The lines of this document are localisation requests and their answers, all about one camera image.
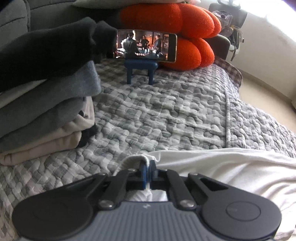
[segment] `pillow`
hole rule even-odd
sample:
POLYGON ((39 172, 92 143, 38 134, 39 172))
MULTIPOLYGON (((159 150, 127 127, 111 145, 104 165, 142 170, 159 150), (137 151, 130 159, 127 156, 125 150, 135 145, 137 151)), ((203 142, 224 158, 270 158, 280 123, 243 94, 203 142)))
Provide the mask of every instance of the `pillow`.
POLYGON ((73 5, 84 8, 122 8, 138 3, 179 3, 184 0, 76 0, 73 5))
POLYGON ((0 49, 30 31, 30 8, 26 0, 13 0, 0 12, 0 49))

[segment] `gray sofa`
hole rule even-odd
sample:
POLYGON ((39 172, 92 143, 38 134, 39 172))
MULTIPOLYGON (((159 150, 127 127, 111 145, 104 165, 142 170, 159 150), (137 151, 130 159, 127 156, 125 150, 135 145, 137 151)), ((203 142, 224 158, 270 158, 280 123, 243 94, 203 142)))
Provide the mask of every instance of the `gray sofa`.
MULTIPOLYGON (((105 20, 121 28, 117 21, 118 9, 85 9, 74 7, 75 0, 10 0, 0 12, 0 49, 6 43, 25 34, 43 28, 55 28, 63 24, 91 17, 105 20)), ((223 36, 206 39, 215 55, 226 59, 230 42, 223 36)))

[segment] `stack of folded clothes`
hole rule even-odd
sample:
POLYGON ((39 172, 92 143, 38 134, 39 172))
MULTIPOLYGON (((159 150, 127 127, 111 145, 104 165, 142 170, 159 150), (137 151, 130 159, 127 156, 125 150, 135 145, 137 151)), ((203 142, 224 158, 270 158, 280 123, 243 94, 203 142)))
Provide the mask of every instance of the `stack of folded clothes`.
POLYGON ((92 58, 117 31, 90 18, 29 32, 0 49, 0 163, 16 165, 86 145, 96 134, 92 58))

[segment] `phone screen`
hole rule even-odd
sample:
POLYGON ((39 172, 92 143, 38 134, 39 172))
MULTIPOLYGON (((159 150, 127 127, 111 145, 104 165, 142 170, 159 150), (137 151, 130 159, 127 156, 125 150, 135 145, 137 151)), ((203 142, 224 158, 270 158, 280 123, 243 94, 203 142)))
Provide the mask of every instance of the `phone screen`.
POLYGON ((123 29, 117 32, 114 58, 176 61, 177 36, 171 33, 123 29))

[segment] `orange cushion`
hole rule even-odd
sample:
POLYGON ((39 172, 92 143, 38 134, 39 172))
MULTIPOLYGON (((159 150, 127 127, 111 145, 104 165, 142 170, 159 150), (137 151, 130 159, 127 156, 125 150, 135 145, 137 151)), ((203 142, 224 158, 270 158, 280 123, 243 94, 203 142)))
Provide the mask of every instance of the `orange cushion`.
POLYGON ((178 4, 136 4, 121 10, 126 28, 179 33, 182 14, 178 4))
POLYGON ((209 10, 206 10, 204 8, 201 7, 202 10, 204 10, 213 20, 214 22, 214 31, 208 35, 206 38, 213 38, 215 36, 217 36, 220 32, 221 32, 221 22, 220 20, 212 13, 210 12, 209 10))
POLYGON ((214 21, 203 9, 191 4, 179 4, 179 7, 183 16, 183 37, 205 38, 212 34, 215 28, 214 21))
POLYGON ((215 60, 214 52, 211 46, 201 38, 190 40, 199 50, 201 56, 200 67, 211 65, 215 60))
POLYGON ((200 63, 201 56, 196 46, 190 41, 178 37, 176 62, 162 62, 161 64, 170 69, 186 71, 197 68, 200 63))

